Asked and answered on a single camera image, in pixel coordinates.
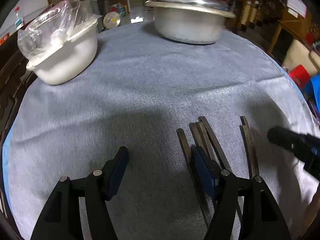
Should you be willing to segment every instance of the clear plastic bag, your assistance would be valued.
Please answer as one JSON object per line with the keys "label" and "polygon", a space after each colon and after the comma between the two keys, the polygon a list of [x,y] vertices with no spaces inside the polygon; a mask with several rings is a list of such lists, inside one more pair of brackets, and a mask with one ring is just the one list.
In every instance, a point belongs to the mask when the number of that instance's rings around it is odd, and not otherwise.
{"label": "clear plastic bag", "polygon": [[90,3],[64,0],[18,31],[18,47],[30,61],[42,61],[99,17]]}

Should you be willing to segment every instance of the metal pot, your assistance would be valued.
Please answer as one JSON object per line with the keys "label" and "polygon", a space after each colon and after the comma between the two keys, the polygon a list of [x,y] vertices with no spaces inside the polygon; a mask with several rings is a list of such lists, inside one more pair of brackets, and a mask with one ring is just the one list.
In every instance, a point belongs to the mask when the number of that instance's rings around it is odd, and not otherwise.
{"label": "metal pot", "polygon": [[159,33],[171,40],[191,44],[216,42],[226,18],[236,17],[219,0],[149,0]]}

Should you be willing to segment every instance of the white bowl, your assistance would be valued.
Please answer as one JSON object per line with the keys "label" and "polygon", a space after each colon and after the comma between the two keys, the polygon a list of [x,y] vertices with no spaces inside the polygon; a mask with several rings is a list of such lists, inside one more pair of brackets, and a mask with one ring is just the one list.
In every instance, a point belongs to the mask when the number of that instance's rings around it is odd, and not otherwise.
{"label": "white bowl", "polygon": [[29,61],[26,68],[49,85],[73,79],[89,66],[97,53],[97,24],[98,21],[94,21],[71,36],[63,46],[40,63]]}

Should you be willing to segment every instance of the paper notice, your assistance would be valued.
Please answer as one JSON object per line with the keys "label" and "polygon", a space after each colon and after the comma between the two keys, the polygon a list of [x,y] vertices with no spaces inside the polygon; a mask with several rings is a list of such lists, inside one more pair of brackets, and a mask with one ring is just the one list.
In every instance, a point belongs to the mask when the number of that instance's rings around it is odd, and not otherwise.
{"label": "paper notice", "polygon": [[288,13],[292,14],[294,17],[298,18],[298,14],[294,11],[288,8]]}
{"label": "paper notice", "polygon": [[301,0],[287,0],[287,7],[291,8],[302,17],[306,17],[307,7]]}

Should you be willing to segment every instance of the tiled floor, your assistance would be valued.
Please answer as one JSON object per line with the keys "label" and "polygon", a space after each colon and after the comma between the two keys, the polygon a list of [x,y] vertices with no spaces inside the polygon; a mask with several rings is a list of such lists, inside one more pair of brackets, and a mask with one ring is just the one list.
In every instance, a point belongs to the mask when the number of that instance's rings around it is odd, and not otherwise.
{"label": "tiled floor", "polygon": [[132,5],[131,12],[121,17],[120,25],[134,24],[136,22],[153,20],[153,9],[151,7],[145,7],[143,5]]}

